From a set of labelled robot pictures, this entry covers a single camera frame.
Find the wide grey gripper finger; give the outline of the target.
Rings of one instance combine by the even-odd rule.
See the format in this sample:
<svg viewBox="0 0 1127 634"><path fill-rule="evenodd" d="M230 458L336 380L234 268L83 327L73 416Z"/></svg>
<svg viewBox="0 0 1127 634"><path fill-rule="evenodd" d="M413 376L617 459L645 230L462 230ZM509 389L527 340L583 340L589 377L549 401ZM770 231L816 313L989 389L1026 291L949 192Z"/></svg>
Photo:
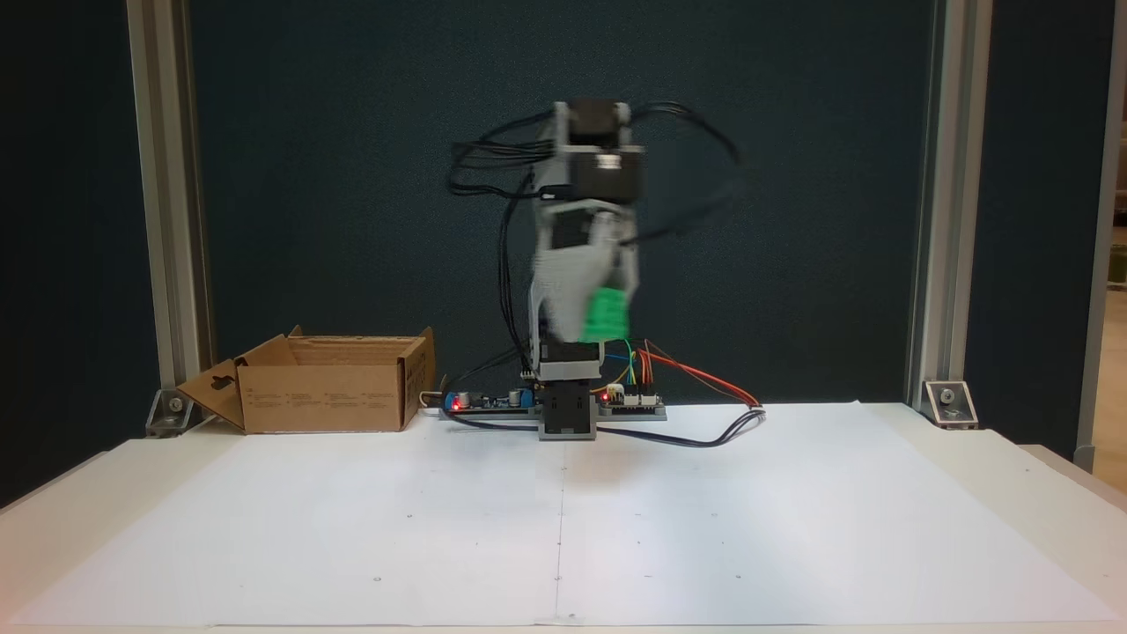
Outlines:
<svg viewBox="0 0 1127 634"><path fill-rule="evenodd" d="M592 295L607 278L606 255L538 255L534 280L557 340L580 342Z"/></svg>

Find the thin grey gripper finger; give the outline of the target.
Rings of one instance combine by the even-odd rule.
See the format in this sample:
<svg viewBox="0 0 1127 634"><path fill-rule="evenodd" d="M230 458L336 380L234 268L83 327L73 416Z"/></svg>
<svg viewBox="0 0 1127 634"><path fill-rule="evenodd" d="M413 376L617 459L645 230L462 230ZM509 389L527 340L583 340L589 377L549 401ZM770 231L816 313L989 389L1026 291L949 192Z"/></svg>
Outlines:
<svg viewBox="0 0 1127 634"><path fill-rule="evenodd" d="M616 289L622 292L624 305L630 306L639 282L637 243L635 240L620 240L616 244Z"/></svg>

